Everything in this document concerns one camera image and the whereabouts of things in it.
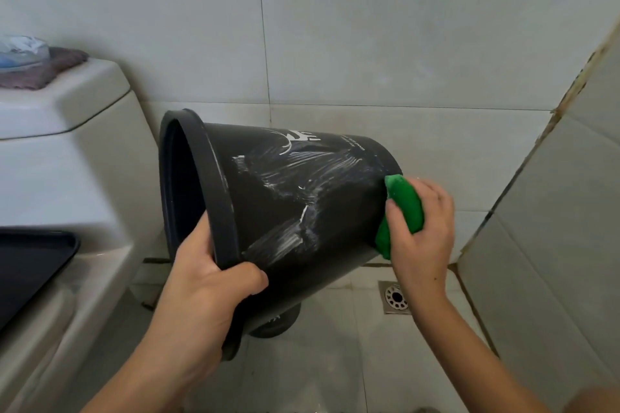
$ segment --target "person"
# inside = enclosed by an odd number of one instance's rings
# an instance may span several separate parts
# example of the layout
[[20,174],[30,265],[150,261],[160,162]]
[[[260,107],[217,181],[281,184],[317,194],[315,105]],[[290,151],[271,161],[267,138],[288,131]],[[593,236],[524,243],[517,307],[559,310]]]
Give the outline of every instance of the person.
[[[446,296],[447,265],[454,245],[452,197],[434,182],[409,181],[422,201],[422,231],[409,232],[392,200],[386,202],[386,216],[394,273],[425,340],[470,412],[548,413]],[[217,267],[205,213],[179,247],[143,340],[82,413],[178,411],[184,396],[218,366],[237,304],[267,285],[265,272],[250,262],[223,271]],[[578,395],[565,411],[618,411],[618,398],[615,390],[594,389]]]

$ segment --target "sponge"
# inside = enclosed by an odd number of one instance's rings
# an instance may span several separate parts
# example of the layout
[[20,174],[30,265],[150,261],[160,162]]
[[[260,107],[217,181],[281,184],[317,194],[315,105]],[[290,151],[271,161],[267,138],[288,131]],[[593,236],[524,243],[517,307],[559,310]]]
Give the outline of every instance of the sponge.
[[[403,175],[388,175],[385,177],[387,197],[392,198],[398,205],[407,222],[407,227],[411,233],[416,233],[424,227],[424,211],[422,201],[415,192],[411,183]],[[388,220],[383,216],[383,221],[379,225],[375,237],[376,249],[386,260],[390,259],[390,237]]]

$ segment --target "black plastic bucket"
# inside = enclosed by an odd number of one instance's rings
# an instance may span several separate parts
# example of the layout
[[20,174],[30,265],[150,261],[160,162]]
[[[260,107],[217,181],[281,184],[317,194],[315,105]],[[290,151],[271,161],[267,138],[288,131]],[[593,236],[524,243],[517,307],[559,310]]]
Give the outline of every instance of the black plastic bucket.
[[367,137],[209,124],[189,109],[162,120],[159,171],[172,258],[206,210],[218,267],[251,261],[269,276],[237,307],[223,359],[243,333],[368,260],[384,176],[401,173]]

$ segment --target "bathroom wall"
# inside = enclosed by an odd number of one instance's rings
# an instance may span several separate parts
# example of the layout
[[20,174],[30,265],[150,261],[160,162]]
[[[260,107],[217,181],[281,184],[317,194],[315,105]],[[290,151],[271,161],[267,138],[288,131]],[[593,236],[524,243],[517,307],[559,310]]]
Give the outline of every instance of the bathroom wall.
[[620,0],[0,0],[0,29],[118,61],[163,112],[368,135],[455,197],[457,248]]
[[620,381],[620,36],[459,260],[501,359],[554,411]]

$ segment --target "floor drain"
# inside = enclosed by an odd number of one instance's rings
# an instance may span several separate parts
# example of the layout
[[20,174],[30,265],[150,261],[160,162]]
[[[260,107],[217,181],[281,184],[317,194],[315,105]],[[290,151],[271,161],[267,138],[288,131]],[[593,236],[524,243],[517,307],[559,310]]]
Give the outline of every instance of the floor drain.
[[383,312],[386,314],[410,315],[409,304],[400,286],[393,281],[379,281],[379,293],[383,302]]

